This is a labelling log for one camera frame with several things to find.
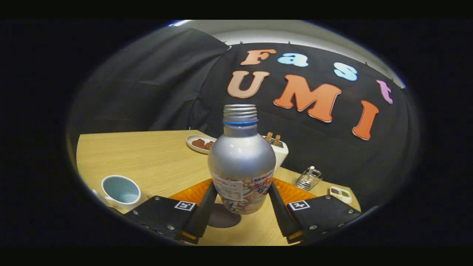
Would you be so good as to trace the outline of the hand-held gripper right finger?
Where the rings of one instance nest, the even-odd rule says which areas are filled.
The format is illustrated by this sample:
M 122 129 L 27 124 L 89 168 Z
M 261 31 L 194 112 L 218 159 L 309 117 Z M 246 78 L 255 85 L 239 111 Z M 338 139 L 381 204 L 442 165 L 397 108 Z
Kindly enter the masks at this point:
M 356 221 L 362 213 L 332 195 L 316 196 L 273 178 L 272 207 L 288 243 L 326 240 Z

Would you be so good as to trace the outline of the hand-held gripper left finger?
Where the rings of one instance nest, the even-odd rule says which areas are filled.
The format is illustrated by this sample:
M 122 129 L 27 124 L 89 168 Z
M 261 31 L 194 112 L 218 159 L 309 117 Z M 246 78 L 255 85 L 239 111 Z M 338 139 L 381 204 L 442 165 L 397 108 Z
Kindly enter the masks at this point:
M 170 197 L 152 196 L 124 216 L 169 239 L 197 244 L 206 231 L 216 196 L 214 183 L 208 179 Z

